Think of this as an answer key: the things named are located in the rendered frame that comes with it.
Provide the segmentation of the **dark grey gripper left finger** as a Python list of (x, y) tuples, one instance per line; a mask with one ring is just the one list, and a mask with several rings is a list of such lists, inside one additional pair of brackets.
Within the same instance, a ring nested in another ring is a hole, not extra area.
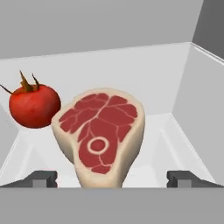
[(3, 187), (56, 188), (58, 187), (57, 177), (58, 173), (56, 171), (34, 171), (26, 178), (3, 185)]

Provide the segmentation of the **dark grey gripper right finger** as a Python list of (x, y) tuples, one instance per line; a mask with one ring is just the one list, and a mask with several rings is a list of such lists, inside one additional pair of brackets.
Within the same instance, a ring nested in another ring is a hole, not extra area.
[(215, 188), (221, 187), (215, 183), (200, 179), (190, 171), (168, 171), (166, 174), (168, 182), (167, 187), (174, 188)]

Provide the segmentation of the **raw red steak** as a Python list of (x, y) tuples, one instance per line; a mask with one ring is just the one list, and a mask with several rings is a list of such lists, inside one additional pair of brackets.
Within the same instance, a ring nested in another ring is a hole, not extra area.
[(144, 107), (131, 94), (94, 88), (52, 118), (52, 132), (83, 188), (120, 188), (140, 151)]

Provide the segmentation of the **red tomato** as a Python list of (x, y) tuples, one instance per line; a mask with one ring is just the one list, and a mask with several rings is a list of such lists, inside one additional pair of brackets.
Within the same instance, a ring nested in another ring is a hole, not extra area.
[(0, 84), (0, 87), (9, 95), (9, 111), (12, 118), (26, 128), (40, 129), (49, 126), (53, 116), (61, 108), (58, 93), (51, 87), (39, 83), (32, 74), (35, 83), (30, 84), (22, 71), (21, 87), (14, 91)]

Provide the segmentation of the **white tupperware container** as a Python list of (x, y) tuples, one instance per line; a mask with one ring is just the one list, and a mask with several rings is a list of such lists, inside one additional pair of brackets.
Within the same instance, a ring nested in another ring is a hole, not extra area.
[(27, 129), (10, 116), (10, 91), (21, 78), (54, 88), (63, 103), (90, 88), (116, 88), (144, 106), (146, 127), (140, 153), (126, 187), (164, 187), (169, 170), (189, 170), (201, 179), (212, 176), (172, 114), (184, 72), (188, 43), (75, 52), (0, 60), (0, 185), (23, 179), (35, 170), (54, 170), (61, 187), (79, 184), (50, 128)]

